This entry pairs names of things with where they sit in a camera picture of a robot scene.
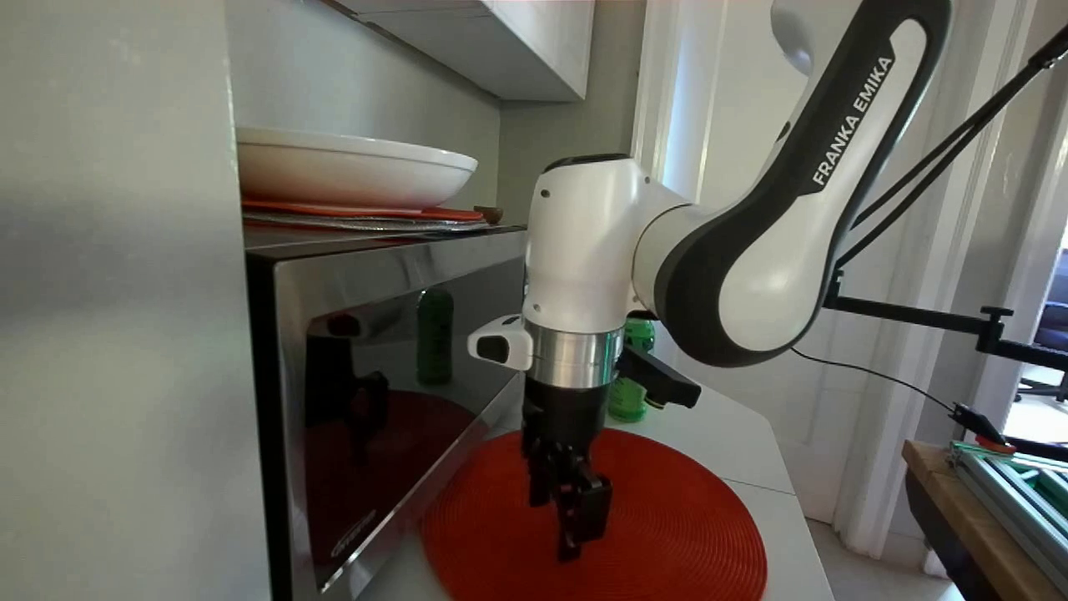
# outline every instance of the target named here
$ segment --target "kitchen shelf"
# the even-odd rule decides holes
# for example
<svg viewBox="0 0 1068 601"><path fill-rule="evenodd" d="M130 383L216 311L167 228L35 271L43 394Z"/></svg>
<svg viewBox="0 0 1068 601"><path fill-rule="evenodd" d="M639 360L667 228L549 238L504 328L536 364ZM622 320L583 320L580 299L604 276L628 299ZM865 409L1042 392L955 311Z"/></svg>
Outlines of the kitchen shelf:
<svg viewBox="0 0 1068 601"><path fill-rule="evenodd" d="M333 0L501 102L583 102L595 0Z"/></svg>

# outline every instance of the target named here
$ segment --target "countertop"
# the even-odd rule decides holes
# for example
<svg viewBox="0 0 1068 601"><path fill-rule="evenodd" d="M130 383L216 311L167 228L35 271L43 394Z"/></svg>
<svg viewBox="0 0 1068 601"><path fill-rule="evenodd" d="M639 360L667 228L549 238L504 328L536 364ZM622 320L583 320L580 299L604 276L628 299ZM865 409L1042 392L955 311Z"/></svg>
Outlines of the countertop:
<svg viewBox="0 0 1068 601"><path fill-rule="evenodd" d="M501 432L522 423L519 412L504 419ZM809 536L798 494L781 461L771 423L744 404L704 389L694 412L664 409L649 412L639 423L607 428L630 432L670 443L714 470L744 502L767 555L767 601L826 601L833 597L826 565ZM409 538L397 557L363 590L367 601L444 601L425 549Z"/></svg>

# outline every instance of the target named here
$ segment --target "stack of plates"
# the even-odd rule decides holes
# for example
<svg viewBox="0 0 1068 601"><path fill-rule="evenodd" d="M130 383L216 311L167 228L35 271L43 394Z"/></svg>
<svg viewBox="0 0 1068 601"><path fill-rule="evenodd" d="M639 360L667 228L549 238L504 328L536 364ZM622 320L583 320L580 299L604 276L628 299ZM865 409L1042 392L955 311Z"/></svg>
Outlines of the stack of plates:
<svg viewBox="0 0 1068 601"><path fill-rule="evenodd" d="M237 131L244 219L328 230L485 230L477 210L441 206L477 160L402 140Z"/></svg>

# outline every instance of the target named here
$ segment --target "red cutting board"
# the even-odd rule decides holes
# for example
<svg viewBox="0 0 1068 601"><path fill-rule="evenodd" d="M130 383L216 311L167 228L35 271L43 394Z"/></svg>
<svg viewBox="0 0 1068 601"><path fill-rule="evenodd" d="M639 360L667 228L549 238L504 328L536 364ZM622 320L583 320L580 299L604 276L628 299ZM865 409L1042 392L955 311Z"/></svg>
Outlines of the red cutting board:
<svg viewBox="0 0 1068 601"><path fill-rule="evenodd" d="M612 479L607 536L559 560L559 507L529 504L522 437L486 441L425 526L434 574L453 601L747 601L767 557L739 494L690 457L604 432L595 469Z"/></svg>

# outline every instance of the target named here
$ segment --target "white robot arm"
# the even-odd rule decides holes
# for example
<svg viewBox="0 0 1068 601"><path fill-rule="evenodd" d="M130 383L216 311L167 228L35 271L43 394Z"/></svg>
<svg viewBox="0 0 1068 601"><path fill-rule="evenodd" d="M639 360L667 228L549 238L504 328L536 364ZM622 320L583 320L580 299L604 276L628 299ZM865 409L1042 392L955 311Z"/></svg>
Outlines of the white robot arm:
<svg viewBox="0 0 1068 601"><path fill-rule="evenodd" d="M477 331L471 354L529 371L531 502L561 504L561 557L604 532L612 487L588 449L628 313L650 311L704 364L753 364L792 348L924 95L946 31L949 0L865 0L763 179L722 215L659 189L628 156L561 160L540 174L524 313Z"/></svg>

